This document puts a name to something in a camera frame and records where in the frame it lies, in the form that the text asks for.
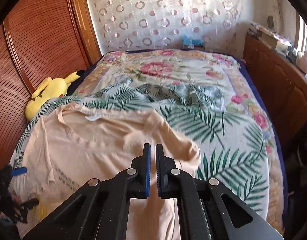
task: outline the sheer curtain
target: sheer curtain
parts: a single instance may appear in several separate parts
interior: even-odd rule
[[[231,53],[243,0],[88,0],[101,52],[179,48],[181,36]]]

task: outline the metal rivet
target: metal rivet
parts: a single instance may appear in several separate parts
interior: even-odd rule
[[[127,173],[128,173],[129,175],[134,175],[136,172],[137,172],[137,170],[134,169],[134,168],[127,169]]]
[[[98,185],[98,180],[97,179],[90,179],[88,181],[89,186],[97,186]]]
[[[211,178],[211,179],[209,179],[209,184],[211,184],[213,186],[217,186],[219,184],[219,180],[217,180],[215,178]]]
[[[179,175],[180,174],[180,170],[179,169],[172,169],[170,171],[173,175]]]

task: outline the t-shirt sleeve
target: t-shirt sleeve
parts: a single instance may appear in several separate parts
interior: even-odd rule
[[[44,121],[44,116],[37,121],[24,150],[22,166],[27,168],[27,173],[13,177],[10,183],[10,190],[14,190],[21,201],[39,194],[50,182],[55,182]]]
[[[196,169],[200,164],[198,145],[183,133],[173,130],[164,119],[158,131],[159,141],[164,147],[164,155],[173,158],[177,168],[195,177]]]

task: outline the wooden wardrobe door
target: wooden wardrobe door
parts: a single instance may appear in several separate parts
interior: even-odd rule
[[[9,163],[21,134],[28,125],[24,109],[30,98],[17,72],[0,26],[0,169]]]
[[[268,77],[270,76],[270,55],[268,51],[263,48],[259,48],[257,64],[254,65],[253,82],[257,87],[257,90],[264,101],[266,101],[266,84],[268,82]]]
[[[271,76],[268,78],[269,82],[266,87],[268,95],[265,105],[271,120],[275,120],[282,107],[286,105],[290,95],[291,80],[283,65],[276,62],[273,63]]]
[[[254,46],[255,46],[254,39],[251,38],[249,35],[246,35],[245,47],[244,47],[244,60],[246,61],[246,64],[248,66],[250,66],[252,63],[252,58],[255,53]]]
[[[94,64],[100,59],[101,54],[91,22],[87,0],[71,1],[88,60],[90,64]]]
[[[34,88],[46,77],[65,78],[89,66],[67,0],[20,0],[8,22],[15,52]]]

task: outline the box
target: box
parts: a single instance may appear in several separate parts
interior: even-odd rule
[[[205,46],[204,45],[187,45],[187,44],[183,44],[182,45],[183,49],[193,49],[193,50],[200,50],[200,51],[205,51]]]
[[[264,32],[262,32],[261,35],[259,36],[259,40],[268,44],[273,49],[277,49],[277,50],[279,50],[283,53],[285,53],[288,50],[288,47],[289,47],[288,45],[284,45],[283,43],[281,43],[276,38],[269,36],[268,34],[266,34]]]
[[[258,30],[257,28],[255,28],[254,26],[252,26],[251,28],[249,28],[249,31],[253,33],[253,35],[257,36],[257,37],[261,37],[262,35],[262,31]]]

